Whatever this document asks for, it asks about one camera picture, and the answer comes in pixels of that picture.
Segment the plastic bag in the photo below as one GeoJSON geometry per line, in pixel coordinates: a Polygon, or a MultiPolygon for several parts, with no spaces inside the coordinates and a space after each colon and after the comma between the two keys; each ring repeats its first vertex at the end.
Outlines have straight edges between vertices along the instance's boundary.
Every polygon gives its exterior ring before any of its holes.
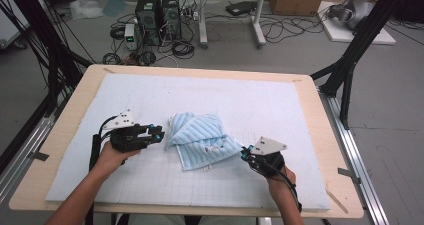
{"type": "Polygon", "coordinates": [[[103,16],[102,9],[99,8],[98,3],[95,1],[77,0],[71,2],[70,7],[73,20],[103,16]]]}

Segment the forearm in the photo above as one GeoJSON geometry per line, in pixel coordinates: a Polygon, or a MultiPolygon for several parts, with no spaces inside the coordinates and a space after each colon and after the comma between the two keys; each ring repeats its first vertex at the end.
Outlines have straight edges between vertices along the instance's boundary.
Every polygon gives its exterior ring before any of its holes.
{"type": "Polygon", "coordinates": [[[46,224],[80,225],[107,177],[91,171],[60,205],[46,224]]]}
{"type": "Polygon", "coordinates": [[[280,210],[285,225],[303,224],[302,217],[290,189],[287,188],[283,193],[278,194],[275,198],[275,203],[278,210],[280,210]]]}

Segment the gray floor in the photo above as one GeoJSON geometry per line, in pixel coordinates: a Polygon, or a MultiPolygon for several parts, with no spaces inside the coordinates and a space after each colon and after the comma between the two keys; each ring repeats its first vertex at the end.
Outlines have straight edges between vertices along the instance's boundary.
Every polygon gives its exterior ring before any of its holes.
{"type": "MultiPolygon", "coordinates": [[[[56,0],[65,7],[72,0],[56,0]]],[[[96,0],[106,7],[111,0],[96,0]]],[[[208,11],[225,14],[223,0],[208,4],[208,11]]],[[[96,61],[110,52],[110,25],[117,18],[134,11],[123,5],[114,17],[69,21],[68,24],[96,61]]],[[[424,53],[423,45],[386,27],[396,45],[372,45],[360,60],[353,81],[350,117],[351,130],[359,147],[369,176],[379,195],[391,224],[424,223],[424,53]]],[[[424,32],[396,27],[403,33],[424,42],[424,32]]],[[[209,48],[196,45],[195,56],[177,60],[181,68],[258,71],[272,73],[311,74],[337,61],[347,43],[330,42],[327,35],[303,34],[278,44],[256,48],[256,39],[248,22],[226,19],[208,22],[209,48]]],[[[70,35],[75,52],[84,51],[70,35]]],[[[47,90],[34,55],[27,50],[0,50],[0,152],[29,118],[45,97],[47,90]]],[[[172,59],[163,59],[157,66],[175,67],[172,59]]],[[[321,85],[325,79],[316,81],[321,85]]],[[[50,213],[11,211],[10,195],[0,205],[1,224],[41,224],[50,213]]],[[[107,216],[98,215],[100,223],[107,216]]],[[[306,219],[306,224],[322,224],[306,219]]],[[[371,224],[368,216],[359,220],[330,219],[332,224],[371,224]]],[[[281,224],[274,219],[274,224],[281,224]]]]}

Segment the computer tower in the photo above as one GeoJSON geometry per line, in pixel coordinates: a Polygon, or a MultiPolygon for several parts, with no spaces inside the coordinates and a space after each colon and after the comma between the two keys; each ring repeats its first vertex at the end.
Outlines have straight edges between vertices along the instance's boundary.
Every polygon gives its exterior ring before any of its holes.
{"type": "Polygon", "coordinates": [[[160,45],[160,29],[164,25],[160,0],[138,0],[135,15],[142,41],[147,45],[160,45]]]}
{"type": "Polygon", "coordinates": [[[171,35],[172,39],[181,39],[179,0],[162,0],[162,8],[167,36],[171,35]]]}

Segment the blue striped cloth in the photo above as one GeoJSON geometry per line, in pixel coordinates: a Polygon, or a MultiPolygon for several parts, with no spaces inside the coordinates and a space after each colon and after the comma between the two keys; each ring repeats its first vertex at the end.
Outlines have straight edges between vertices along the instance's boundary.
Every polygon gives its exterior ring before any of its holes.
{"type": "Polygon", "coordinates": [[[173,146],[187,171],[231,157],[241,151],[242,145],[224,134],[218,116],[179,113],[171,120],[167,147],[173,146]]]}

